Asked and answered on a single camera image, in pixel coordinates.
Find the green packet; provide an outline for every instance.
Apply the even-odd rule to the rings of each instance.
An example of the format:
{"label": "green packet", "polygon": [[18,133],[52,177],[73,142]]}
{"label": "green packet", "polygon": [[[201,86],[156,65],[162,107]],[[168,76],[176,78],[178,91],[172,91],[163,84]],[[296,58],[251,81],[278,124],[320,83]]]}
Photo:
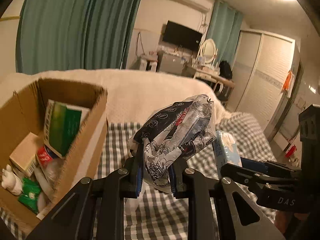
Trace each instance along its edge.
{"label": "green packet", "polygon": [[90,109],[48,100],[44,121],[44,144],[64,158]]}
{"label": "green packet", "polygon": [[39,184],[27,178],[23,178],[22,183],[22,194],[19,196],[18,201],[27,206],[35,214],[38,214],[37,202],[41,193]]}

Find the white blanket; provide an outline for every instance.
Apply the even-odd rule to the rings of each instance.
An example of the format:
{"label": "white blanket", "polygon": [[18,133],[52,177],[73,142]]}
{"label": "white blanket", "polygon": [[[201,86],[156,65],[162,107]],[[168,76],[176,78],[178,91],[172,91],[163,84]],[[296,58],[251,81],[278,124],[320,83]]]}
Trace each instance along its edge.
{"label": "white blanket", "polygon": [[164,73],[116,69],[48,71],[32,76],[13,73],[0,84],[0,107],[12,96],[13,91],[20,91],[40,77],[94,83],[107,88],[107,119],[110,123],[144,123],[156,109],[197,94],[207,94],[214,101],[216,123],[231,117],[212,89],[199,80]]}

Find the teal curtain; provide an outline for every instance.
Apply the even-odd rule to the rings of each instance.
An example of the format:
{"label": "teal curtain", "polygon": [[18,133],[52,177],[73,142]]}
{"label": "teal curtain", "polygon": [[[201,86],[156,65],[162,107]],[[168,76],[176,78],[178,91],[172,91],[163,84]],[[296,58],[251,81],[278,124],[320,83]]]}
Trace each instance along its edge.
{"label": "teal curtain", "polygon": [[125,67],[140,0],[25,0],[17,72]]}
{"label": "teal curtain", "polygon": [[228,3],[216,0],[207,32],[207,39],[213,39],[218,55],[216,62],[226,60],[230,65],[236,52],[243,14],[230,8]]}

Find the vanity table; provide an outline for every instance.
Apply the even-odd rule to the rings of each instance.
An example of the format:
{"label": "vanity table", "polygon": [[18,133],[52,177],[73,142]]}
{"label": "vanity table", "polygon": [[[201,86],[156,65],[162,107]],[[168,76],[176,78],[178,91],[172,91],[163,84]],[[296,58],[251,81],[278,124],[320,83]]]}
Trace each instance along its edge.
{"label": "vanity table", "polygon": [[[200,78],[215,83],[212,89],[215,91],[215,94],[221,103],[226,105],[229,95],[236,84],[232,80],[219,76],[218,70],[212,69],[212,65],[214,65],[214,61],[217,57],[217,51],[213,40],[206,40],[201,45],[197,55],[197,58],[202,61],[202,64],[192,62],[185,63],[181,75],[191,78]],[[218,84],[220,85],[220,89],[219,91],[216,91]]]}

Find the white figurine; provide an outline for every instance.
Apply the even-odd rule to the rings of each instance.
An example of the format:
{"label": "white figurine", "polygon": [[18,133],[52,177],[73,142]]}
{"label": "white figurine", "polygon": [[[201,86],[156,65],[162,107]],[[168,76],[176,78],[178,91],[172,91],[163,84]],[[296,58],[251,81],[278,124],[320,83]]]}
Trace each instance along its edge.
{"label": "white figurine", "polygon": [[22,192],[22,182],[17,175],[12,172],[12,168],[9,164],[6,166],[6,170],[2,169],[1,186],[16,196],[20,195]]}

